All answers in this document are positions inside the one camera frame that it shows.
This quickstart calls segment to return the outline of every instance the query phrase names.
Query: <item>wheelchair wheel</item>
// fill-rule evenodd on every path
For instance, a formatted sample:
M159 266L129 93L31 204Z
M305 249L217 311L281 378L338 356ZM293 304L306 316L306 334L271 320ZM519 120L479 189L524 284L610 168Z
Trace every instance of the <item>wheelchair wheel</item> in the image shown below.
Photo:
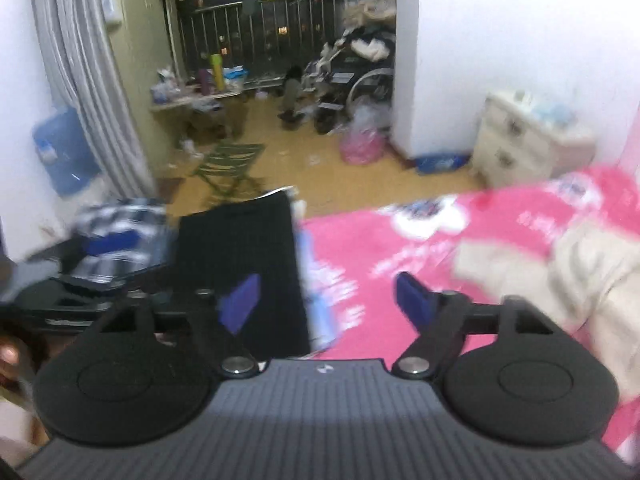
M377 68L358 79L351 87L345 109L347 115L353 117L354 102L363 95L370 96L378 102L391 102L394 92L394 69Z

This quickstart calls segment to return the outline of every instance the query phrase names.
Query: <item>white wall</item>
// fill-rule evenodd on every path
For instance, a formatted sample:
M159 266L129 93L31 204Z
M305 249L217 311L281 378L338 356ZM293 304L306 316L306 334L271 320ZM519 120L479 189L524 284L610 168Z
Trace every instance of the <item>white wall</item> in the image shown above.
M0 6L0 219L9 256L20 259L49 242L55 192L33 149L31 130L53 112L31 0Z
M162 0L115 1L123 20L109 30L111 49L149 167L153 174L164 174L183 126L174 122L174 114L149 109L149 88L158 82L156 71L172 64Z
M417 2L399 0L401 50ZM396 99L406 156L470 149L493 88L564 101L599 133L600 161L620 156L640 102L640 0L419 0L417 19L414 102ZM396 88L412 77L399 70Z

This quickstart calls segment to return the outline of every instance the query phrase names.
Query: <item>gray curtain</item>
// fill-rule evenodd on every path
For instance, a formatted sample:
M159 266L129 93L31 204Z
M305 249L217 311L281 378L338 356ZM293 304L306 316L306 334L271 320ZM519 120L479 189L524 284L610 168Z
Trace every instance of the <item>gray curtain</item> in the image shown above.
M32 0L38 39L57 107L78 111L112 191L156 195L156 183L122 88L100 0Z

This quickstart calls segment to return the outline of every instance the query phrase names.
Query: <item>blue and white checkered cloth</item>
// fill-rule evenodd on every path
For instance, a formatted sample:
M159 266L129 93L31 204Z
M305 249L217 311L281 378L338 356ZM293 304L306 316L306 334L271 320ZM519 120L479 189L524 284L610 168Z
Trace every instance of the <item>blue and white checkered cloth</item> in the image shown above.
M166 225L166 207L159 200L139 198L92 206L76 217L74 225L75 234L87 238L131 230L140 236L134 248L86 256L73 270L72 276L95 283L109 283L165 261L170 232Z

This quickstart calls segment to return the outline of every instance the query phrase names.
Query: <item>pink plastic bag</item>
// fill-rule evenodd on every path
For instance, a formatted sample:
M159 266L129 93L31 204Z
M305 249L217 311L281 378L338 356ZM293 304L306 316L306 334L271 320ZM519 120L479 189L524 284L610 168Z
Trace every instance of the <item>pink plastic bag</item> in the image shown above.
M386 137L376 129L349 132L340 141L340 154L347 164L370 164L385 153Z
M370 164L385 153L386 137L380 130L390 126L390 107L360 99L349 131L340 141L340 154L347 164Z

